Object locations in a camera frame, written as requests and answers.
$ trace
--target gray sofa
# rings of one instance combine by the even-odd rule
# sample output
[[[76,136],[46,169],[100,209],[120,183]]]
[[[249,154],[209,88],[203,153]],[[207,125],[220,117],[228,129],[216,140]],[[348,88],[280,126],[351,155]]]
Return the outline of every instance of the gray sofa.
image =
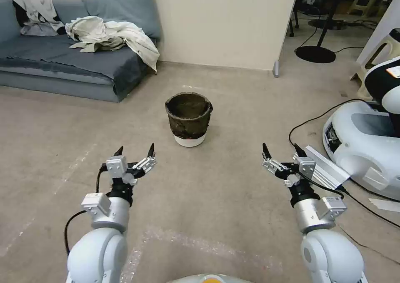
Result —
[[[154,42],[161,36],[153,0],[53,0],[63,23],[96,15],[128,21]],[[67,35],[20,34],[11,0],[0,0],[0,85],[120,102],[151,69],[130,48],[82,53]]]

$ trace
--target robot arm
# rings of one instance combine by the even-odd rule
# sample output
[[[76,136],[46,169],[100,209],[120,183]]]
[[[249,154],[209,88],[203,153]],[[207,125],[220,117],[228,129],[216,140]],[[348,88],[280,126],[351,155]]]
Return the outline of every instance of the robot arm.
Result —
[[[119,283],[127,258],[125,232],[128,229],[132,189],[157,163],[154,144],[146,158],[129,164],[122,149],[105,166],[112,179],[109,193],[87,194],[81,206],[92,217],[94,230],[72,248],[67,261],[67,283]]]
[[[295,144],[294,163],[272,159],[263,144],[263,165],[283,179],[290,190],[299,230],[304,234],[301,255],[313,283],[367,283],[359,250],[343,235],[330,231],[346,210],[340,197],[320,197],[310,186],[316,162]]]

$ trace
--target white wall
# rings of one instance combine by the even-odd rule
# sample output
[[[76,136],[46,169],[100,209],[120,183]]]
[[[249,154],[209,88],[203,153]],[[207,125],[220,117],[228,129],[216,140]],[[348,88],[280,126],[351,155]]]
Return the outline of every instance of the white wall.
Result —
[[[156,0],[161,60],[271,70],[294,0]]]

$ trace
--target orange light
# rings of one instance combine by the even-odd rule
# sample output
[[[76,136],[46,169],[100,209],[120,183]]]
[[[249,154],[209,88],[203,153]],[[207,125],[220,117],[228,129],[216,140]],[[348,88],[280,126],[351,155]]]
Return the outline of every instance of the orange light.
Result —
[[[205,281],[203,281],[203,283],[221,283],[221,281],[219,281],[216,278],[208,278]]]

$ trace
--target crumpled sheet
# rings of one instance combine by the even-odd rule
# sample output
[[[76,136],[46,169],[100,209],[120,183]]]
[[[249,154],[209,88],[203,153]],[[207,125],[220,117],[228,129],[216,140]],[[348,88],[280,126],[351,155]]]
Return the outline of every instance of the crumpled sheet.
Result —
[[[82,48],[81,52],[114,51],[126,44],[145,64],[157,72],[156,63],[160,53],[143,30],[133,23],[104,23],[100,17],[87,16],[65,24],[65,30],[70,38],[80,41],[70,48]]]
[[[21,29],[23,35],[54,36],[64,27],[60,20],[55,20],[57,13],[53,0],[13,0],[22,7],[29,18]]]

